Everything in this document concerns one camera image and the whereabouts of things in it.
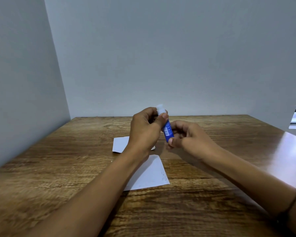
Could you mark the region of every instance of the person's left hand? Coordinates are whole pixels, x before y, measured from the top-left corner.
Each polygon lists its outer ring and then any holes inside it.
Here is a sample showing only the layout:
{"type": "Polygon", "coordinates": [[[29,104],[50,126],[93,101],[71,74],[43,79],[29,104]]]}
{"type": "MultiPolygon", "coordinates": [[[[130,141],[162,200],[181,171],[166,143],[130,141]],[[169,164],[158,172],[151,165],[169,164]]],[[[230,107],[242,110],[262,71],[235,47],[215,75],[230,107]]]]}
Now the person's left hand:
{"type": "Polygon", "coordinates": [[[136,149],[145,156],[149,155],[169,118],[167,113],[162,113],[158,117],[157,115],[156,107],[148,107],[133,116],[126,149],[136,149]]]}

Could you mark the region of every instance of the forearm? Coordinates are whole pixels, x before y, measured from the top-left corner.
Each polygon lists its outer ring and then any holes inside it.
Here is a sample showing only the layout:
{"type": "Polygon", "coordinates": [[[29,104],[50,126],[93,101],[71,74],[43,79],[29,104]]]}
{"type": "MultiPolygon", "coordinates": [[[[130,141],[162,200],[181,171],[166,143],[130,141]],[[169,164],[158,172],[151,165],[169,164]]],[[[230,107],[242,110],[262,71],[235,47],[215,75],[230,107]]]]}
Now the forearm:
{"type": "Polygon", "coordinates": [[[27,236],[97,236],[143,154],[126,150],[27,236]]]}
{"type": "MultiPolygon", "coordinates": [[[[292,187],[232,153],[219,149],[205,163],[239,187],[270,215],[284,211],[296,195],[292,187]]],[[[296,203],[289,213],[288,227],[296,233],[296,203]]]]}

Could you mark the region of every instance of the table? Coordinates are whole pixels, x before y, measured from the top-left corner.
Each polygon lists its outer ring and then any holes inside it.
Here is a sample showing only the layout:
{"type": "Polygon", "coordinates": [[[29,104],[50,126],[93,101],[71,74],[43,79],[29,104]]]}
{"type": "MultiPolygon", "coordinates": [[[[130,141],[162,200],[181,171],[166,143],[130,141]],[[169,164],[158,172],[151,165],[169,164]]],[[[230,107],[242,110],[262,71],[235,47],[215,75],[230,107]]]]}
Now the table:
{"type": "MultiPolygon", "coordinates": [[[[172,116],[199,123],[219,145],[296,186],[296,136],[248,115],[172,116]]],[[[0,168],[0,236],[18,236],[45,219],[119,154],[131,117],[74,118],[0,168]]],[[[170,185],[123,192],[101,235],[280,236],[240,190],[183,152],[160,156],[170,185]]]]}

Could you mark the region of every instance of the person's right arm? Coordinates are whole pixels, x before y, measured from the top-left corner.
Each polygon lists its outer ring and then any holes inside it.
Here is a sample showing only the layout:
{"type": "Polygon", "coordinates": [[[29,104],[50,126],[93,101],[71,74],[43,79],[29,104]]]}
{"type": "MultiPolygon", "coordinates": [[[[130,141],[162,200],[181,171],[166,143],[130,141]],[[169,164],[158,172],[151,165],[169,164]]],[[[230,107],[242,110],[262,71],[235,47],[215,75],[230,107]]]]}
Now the person's right arm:
{"type": "MultiPolygon", "coordinates": [[[[193,155],[231,181],[270,215],[276,217],[296,196],[292,187],[249,162],[219,147],[196,123],[171,123],[174,138],[168,149],[178,147],[193,155]]],[[[287,226],[296,234],[296,203],[289,212],[287,226]]]]}

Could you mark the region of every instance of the hand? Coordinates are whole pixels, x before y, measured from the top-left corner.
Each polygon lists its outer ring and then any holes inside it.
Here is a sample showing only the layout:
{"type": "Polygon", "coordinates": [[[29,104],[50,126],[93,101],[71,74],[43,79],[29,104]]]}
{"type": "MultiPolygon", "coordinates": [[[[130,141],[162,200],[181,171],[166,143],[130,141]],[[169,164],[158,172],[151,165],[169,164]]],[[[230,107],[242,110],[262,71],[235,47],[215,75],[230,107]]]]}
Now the hand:
{"type": "Polygon", "coordinates": [[[159,139],[162,127],[166,124],[169,115],[162,113],[158,116],[155,107],[148,107],[133,116],[130,123],[130,135],[127,149],[137,149],[145,156],[159,139]]]}
{"type": "Polygon", "coordinates": [[[215,155],[220,147],[203,131],[197,123],[174,121],[171,123],[174,138],[166,143],[167,149],[183,148],[199,159],[215,155]]]}

